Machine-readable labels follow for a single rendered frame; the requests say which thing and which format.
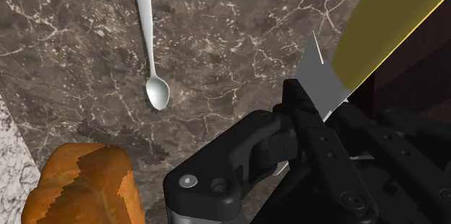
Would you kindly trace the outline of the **yellow handled knife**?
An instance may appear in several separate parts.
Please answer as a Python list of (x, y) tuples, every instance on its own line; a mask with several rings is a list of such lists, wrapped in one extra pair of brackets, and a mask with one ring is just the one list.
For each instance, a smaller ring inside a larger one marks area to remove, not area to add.
[(321, 119), (326, 121), (443, 1), (360, 0), (328, 57), (312, 33), (294, 77)]

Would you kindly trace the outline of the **white spoon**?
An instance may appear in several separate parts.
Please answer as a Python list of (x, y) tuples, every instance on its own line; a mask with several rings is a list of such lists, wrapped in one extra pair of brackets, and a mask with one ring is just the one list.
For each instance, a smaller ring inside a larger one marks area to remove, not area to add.
[(156, 110), (161, 111), (168, 105), (170, 88), (167, 82), (157, 75), (155, 70), (152, 0), (137, 0), (137, 5), (150, 70), (149, 77), (145, 83), (145, 89), (150, 103)]

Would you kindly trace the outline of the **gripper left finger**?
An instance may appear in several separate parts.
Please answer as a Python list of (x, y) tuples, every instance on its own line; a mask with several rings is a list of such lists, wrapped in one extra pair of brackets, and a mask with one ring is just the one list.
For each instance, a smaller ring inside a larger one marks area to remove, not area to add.
[[(242, 199), (279, 162), (289, 172), (255, 218)], [(376, 224), (377, 205), (335, 131), (296, 79), (166, 175), (169, 224)]]

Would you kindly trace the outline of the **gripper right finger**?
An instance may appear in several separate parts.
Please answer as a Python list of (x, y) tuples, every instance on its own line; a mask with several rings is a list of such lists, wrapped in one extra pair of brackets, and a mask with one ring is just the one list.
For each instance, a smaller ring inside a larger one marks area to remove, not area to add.
[(344, 103), (328, 118), (339, 128), (339, 138), (370, 152), (433, 224), (451, 224), (451, 176), (437, 165), (438, 155), (427, 158), (427, 142), (451, 146), (451, 132), (443, 123), (392, 108), (372, 121), (357, 107)]

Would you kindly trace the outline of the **brown bread loaf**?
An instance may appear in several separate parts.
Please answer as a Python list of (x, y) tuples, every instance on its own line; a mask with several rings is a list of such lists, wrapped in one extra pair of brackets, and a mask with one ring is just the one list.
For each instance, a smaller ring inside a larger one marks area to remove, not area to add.
[(146, 224), (128, 155), (100, 143), (57, 147), (27, 197), (21, 224)]

